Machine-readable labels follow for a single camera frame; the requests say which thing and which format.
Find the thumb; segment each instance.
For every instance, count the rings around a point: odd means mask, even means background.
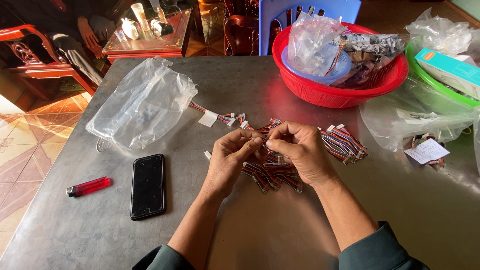
[[[273,151],[276,151],[284,156],[295,156],[297,150],[297,144],[291,144],[284,140],[267,140],[267,147]]]
[[[238,150],[235,155],[242,161],[245,161],[247,157],[253,154],[255,151],[260,149],[262,145],[262,139],[260,137],[251,139],[250,141],[246,142],[240,150]]]

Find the blue plastic basket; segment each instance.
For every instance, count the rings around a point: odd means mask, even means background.
[[[335,68],[327,77],[313,76],[313,75],[305,74],[301,71],[294,69],[288,62],[287,56],[288,56],[288,45],[282,51],[282,62],[286,66],[286,68],[300,77],[312,80],[316,83],[326,85],[326,86],[331,85],[337,79],[340,79],[341,77],[347,75],[347,73],[352,68],[352,60],[344,50],[342,50],[342,52],[340,53],[340,56],[338,57],[338,61],[336,63]]]

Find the cardboard box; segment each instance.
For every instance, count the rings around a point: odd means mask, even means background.
[[[480,68],[431,49],[421,50],[415,59],[432,78],[480,99]]]

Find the phone screen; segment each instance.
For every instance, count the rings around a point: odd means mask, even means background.
[[[165,210],[164,157],[162,154],[133,163],[130,218],[136,220]]]

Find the blue plastic chair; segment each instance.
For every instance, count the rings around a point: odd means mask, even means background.
[[[297,20],[298,6],[302,7],[303,12],[308,12],[309,8],[313,6],[313,14],[318,14],[320,10],[324,10],[323,16],[330,18],[342,16],[342,22],[353,24],[357,19],[360,5],[360,0],[260,0],[258,5],[260,13],[260,55],[267,55],[272,21],[277,20],[281,29],[287,27],[287,10],[292,9],[292,24]]]

